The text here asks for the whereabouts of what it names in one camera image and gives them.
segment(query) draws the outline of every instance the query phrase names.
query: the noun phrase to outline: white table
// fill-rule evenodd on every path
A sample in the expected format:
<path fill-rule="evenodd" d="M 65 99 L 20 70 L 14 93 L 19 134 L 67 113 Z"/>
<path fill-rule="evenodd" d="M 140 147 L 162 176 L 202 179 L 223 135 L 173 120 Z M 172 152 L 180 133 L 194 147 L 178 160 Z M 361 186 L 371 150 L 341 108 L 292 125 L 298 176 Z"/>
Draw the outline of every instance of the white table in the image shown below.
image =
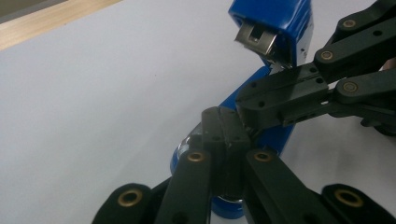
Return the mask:
<path fill-rule="evenodd" d="M 373 2 L 313 0 L 308 60 Z M 262 66 L 233 42 L 231 3 L 124 0 L 0 51 L 0 222 L 91 223 L 119 186 L 165 180 L 201 111 Z M 297 125 L 282 159 L 309 188 L 348 184 L 396 216 L 395 146 L 322 116 Z"/>

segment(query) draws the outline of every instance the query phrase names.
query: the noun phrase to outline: wooden strip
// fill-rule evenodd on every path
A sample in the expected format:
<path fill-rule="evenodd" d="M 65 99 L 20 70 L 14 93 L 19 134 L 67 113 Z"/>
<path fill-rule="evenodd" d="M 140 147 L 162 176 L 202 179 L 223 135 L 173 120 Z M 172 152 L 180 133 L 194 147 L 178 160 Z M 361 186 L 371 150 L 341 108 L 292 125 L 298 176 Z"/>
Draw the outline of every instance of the wooden strip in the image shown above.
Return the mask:
<path fill-rule="evenodd" d="M 50 31 L 120 0 L 68 0 L 0 24 L 0 50 Z"/>

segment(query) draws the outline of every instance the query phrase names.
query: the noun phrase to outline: white surface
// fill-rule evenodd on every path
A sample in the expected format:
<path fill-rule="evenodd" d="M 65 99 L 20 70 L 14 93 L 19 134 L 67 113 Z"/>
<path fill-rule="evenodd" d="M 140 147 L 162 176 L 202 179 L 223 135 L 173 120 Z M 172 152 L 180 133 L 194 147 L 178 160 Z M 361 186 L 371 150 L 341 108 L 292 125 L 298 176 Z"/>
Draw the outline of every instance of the white surface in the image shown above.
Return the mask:
<path fill-rule="evenodd" d="M 372 2 L 314 0 L 309 60 Z M 233 42 L 231 3 L 124 0 L 0 51 L 0 223 L 91 223 L 117 187 L 165 180 L 201 111 L 262 66 Z M 396 139 L 359 122 L 300 123 L 283 160 L 313 190 L 345 183 L 396 216 Z"/>

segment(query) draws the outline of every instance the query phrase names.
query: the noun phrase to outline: wooden edge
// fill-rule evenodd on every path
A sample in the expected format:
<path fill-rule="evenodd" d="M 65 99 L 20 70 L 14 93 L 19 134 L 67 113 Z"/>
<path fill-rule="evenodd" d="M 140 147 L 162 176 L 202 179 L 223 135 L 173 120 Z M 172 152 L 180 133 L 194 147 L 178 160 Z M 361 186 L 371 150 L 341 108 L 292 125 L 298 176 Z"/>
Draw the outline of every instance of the wooden edge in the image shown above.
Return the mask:
<path fill-rule="evenodd" d="M 0 50 L 89 15 L 121 0 L 68 0 L 0 24 Z"/>

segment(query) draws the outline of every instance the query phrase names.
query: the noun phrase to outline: wooden board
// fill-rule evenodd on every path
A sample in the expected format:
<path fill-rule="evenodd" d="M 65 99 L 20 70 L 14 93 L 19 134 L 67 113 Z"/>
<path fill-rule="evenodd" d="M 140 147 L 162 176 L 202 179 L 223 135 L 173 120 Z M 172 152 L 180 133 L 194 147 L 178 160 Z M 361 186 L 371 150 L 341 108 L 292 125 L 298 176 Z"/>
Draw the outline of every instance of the wooden board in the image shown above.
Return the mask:
<path fill-rule="evenodd" d="M 77 20 L 120 0 L 68 0 L 0 24 L 0 50 Z"/>

